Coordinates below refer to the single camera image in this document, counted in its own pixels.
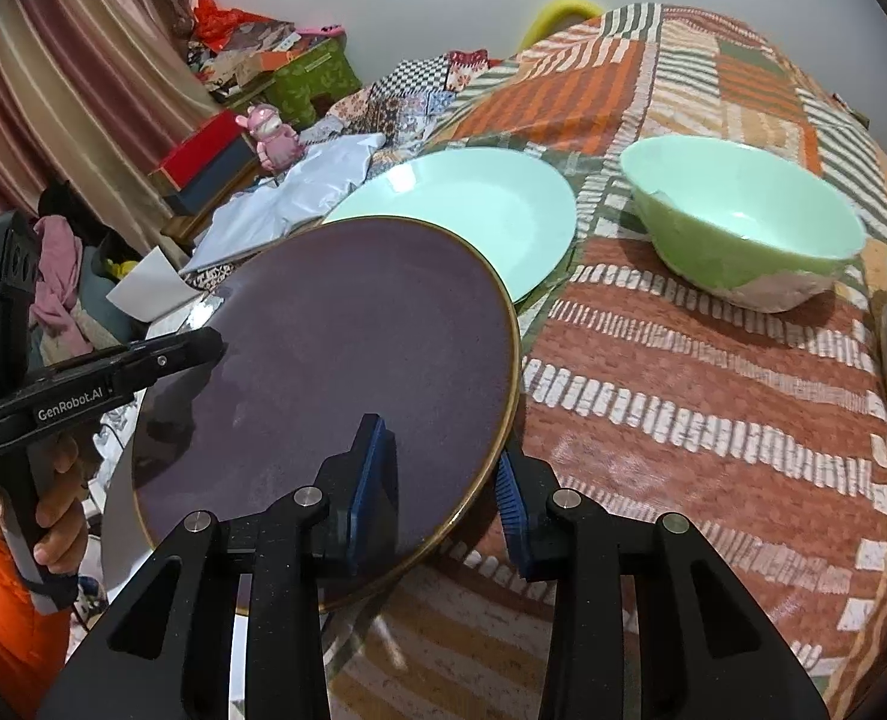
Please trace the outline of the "orange sleeve forearm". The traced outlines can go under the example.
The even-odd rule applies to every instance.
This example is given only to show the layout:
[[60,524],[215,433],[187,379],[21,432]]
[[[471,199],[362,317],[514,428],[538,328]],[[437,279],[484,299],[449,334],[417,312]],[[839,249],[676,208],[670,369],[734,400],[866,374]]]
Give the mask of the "orange sleeve forearm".
[[41,614],[0,535],[0,718],[35,718],[68,653],[71,612]]

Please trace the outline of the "person's left hand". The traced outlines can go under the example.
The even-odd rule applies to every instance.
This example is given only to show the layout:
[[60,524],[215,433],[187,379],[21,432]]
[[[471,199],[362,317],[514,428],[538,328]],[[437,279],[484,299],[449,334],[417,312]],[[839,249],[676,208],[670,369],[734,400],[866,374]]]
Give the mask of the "person's left hand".
[[[46,450],[53,462],[55,481],[38,503],[35,518],[45,535],[34,546],[34,558],[51,574],[75,574],[87,550],[87,522],[79,499],[87,470],[79,444],[71,434],[61,434],[51,440]],[[0,491],[0,539],[4,539],[3,515]]]

